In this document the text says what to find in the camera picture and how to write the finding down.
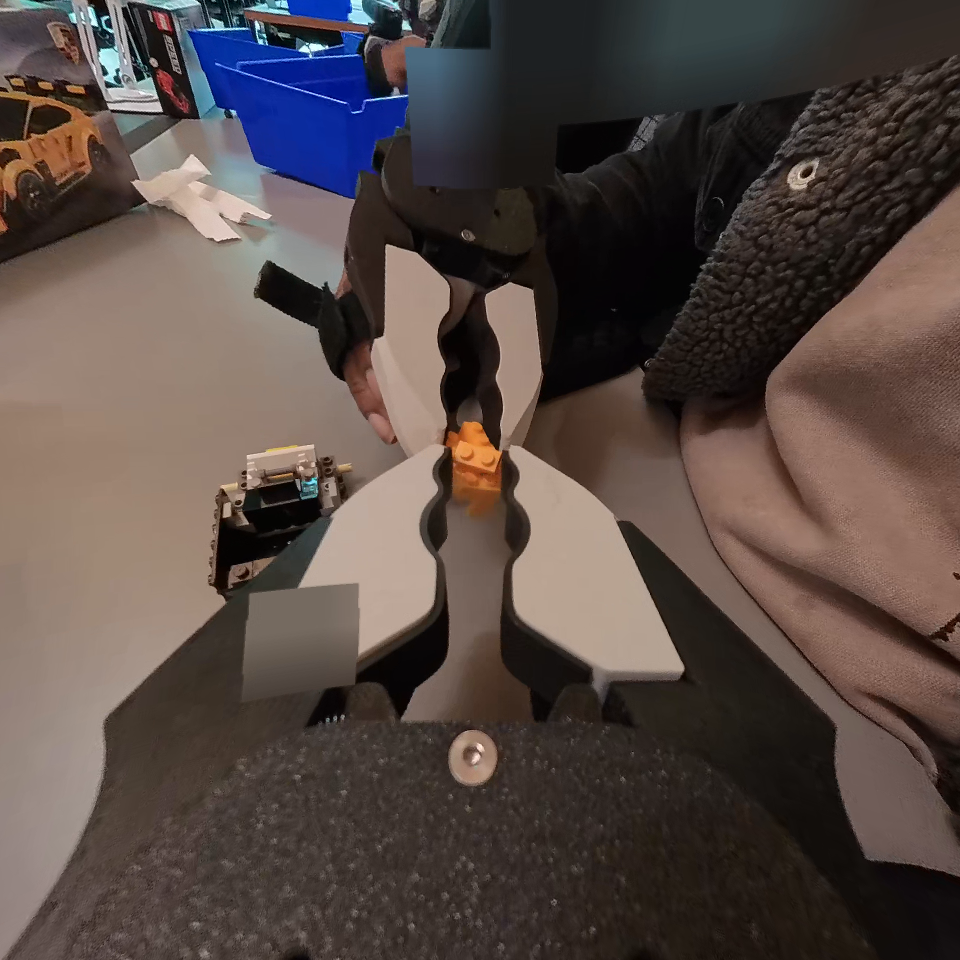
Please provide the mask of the orange toy brick assembly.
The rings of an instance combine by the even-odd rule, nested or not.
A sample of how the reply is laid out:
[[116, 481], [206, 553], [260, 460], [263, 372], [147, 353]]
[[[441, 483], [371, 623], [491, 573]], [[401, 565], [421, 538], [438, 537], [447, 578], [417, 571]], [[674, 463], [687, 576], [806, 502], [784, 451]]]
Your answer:
[[501, 451], [482, 423], [469, 420], [447, 433], [446, 446], [451, 451], [452, 499], [468, 517], [486, 516], [501, 497]]

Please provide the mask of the partly built brick car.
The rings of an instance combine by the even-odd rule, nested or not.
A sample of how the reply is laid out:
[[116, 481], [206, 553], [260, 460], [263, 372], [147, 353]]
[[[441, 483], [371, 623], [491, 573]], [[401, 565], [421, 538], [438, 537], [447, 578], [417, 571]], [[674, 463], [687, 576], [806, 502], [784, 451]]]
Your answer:
[[349, 462], [313, 443], [246, 455], [237, 479], [218, 487], [208, 582], [222, 599], [255, 580], [282, 551], [347, 500]]

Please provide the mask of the grey desk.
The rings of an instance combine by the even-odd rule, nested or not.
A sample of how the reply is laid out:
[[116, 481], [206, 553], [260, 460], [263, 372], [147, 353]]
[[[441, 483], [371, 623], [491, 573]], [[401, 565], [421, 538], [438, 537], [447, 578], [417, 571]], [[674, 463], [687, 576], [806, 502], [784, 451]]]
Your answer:
[[[139, 207], [2, 265], [2, 958], [55, 958], [90, 871], [237, 760], [305, 726], [315, 699], [240, 702], [246, 604], [208, 583], [213, 499], [243, 455], [316, 441], [357, 485], [402, 461], [331, 376], [314, 331], [253, 298], [269, 258], [340, 266], [351, 202], [253, 161], [235, 119], [186, 121], [133, 153], [145, 177], [195, 155], [268, 210], [216, 244]], [[949, 811], [906, 747], [816, 675], [703, 526], [677, 425], [635, 370], [551, 401], [526, 441], [631, 522], [830, 719], [827, 777], [865, 854], [958, 877]], [[451, 508], [449, 655], [408, 722], [530, 718], [500, 661], [503, 510]], [[50, 923], [42, 910], [48, 911]]]

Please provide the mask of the person's right hand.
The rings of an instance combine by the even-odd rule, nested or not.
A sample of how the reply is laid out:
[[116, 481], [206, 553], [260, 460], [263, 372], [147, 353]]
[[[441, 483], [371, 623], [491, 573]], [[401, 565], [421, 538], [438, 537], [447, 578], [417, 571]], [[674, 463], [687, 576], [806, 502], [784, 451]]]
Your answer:
[[374, 329], [348, 273], [342, 273], [333, 290], [329, 284], [316, 286], [268, 260], [259, 270], [254, 297], [317, 332], [330, 372], [345, 384], [379, 439], [389, 446], [396, 444], [397, 434], [374, 371]]

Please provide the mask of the person's black fleece jacket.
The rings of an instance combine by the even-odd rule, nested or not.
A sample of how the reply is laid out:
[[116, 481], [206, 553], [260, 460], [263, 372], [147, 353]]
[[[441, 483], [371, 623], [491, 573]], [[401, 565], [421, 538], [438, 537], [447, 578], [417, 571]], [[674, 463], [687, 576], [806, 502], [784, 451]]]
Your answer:
[[762, 390], [959, 177], [959, 56], [816, 91], [746, 190], [646, 368], [685, 403]]

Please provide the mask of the person's beige hoodie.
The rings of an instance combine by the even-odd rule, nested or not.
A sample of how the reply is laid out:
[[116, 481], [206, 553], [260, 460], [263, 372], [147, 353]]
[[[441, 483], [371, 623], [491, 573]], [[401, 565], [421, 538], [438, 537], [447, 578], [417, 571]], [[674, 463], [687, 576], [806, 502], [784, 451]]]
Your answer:
[[687, 404], [718, 554], [958, 806], [959, 195], [803, 335], [760, 399]]

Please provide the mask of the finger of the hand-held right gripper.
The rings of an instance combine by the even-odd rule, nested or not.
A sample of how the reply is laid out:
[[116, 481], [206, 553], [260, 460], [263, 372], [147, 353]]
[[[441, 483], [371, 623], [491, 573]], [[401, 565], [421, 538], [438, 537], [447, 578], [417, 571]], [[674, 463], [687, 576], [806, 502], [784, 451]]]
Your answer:
[[496, 342], [494, 384], [500, 399], [495, 421], [499, 450], [523, 444], [544, 379], [534, 292], [507, 283], [484, 297], [486, 324]]
[[373, 369], [395, 438], [414, 457], [441, 444], [447, 431], [440, 333], [450, 313], [450, 282], [413, 250], [387, 245], [384, 298]]

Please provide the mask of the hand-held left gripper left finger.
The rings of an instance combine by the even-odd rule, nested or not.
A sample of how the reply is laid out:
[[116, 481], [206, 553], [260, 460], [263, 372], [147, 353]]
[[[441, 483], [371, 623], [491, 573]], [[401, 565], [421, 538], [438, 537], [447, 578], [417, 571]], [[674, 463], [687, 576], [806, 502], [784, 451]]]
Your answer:
[[427, 631], [444, 606], [449, 455], [428, 445], [357, 491], [332, 515], [300, 580], [302, 589], [358, 588], [360, 665]]

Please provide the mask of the crumpled white paper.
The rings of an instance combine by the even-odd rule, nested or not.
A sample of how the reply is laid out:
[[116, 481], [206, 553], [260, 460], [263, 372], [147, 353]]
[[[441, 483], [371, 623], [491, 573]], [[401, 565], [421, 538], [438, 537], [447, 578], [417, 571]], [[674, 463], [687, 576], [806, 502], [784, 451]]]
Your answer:
[[173, 211], [201, 236], [216, 243], [241, 239], [233, 225], [272, 219], [269, 212], [246, 198], [207, 183], [209, 175], [210, 170], [191, 154], [178, 168], [150, 179], [135, 179], [131, 184], [148, 204]]

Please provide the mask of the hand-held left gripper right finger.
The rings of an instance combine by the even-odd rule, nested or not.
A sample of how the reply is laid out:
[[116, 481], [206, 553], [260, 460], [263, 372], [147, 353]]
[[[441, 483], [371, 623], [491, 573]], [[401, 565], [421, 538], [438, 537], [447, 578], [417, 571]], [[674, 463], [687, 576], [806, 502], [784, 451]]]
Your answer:
[[502, 467], [501, 658], [537, 697], [587, 685], [674, 682], [685, 666], [615, 515], [513, 445]]

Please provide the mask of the black toy set box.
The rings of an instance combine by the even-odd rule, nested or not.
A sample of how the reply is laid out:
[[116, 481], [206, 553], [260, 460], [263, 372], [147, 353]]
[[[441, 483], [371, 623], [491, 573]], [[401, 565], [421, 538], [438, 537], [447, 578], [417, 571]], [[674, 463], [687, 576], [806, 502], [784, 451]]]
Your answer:
[[174, 119], [200, 119], [189, 73], [189, 31], [206, 24], [199, 2], [128, 2], [134, 30], [161, 111]]

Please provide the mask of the yellow car toy set box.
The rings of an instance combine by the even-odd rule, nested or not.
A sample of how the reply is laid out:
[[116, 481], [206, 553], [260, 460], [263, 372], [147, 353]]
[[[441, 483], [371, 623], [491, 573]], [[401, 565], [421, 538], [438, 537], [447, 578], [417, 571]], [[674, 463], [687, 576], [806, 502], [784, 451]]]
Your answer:
[[100, 77], [65, 12], [2, 3], [2, 262], [145, 203]]

